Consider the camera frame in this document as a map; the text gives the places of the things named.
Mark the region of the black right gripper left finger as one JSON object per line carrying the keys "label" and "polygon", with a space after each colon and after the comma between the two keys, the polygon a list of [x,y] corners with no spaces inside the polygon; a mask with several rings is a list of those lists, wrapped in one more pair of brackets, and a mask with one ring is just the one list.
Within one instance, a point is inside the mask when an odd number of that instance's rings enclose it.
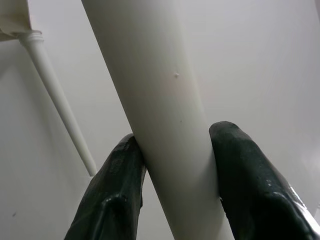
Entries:
{"label": "black right gripper left finger", "polygon": [[132,133],[91,179],[66,240],[135,240],[143,206],[144,158]]}

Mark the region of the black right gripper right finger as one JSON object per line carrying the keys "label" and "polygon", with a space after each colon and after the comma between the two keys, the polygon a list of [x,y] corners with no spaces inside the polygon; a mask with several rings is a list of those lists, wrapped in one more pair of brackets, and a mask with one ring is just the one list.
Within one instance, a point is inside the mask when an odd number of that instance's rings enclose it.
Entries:
{"label": "black right gripper right finger", "polygon": [[320,226],[283,175],[236,124],[212,124],[219,195],[236,240],[318,240]]}

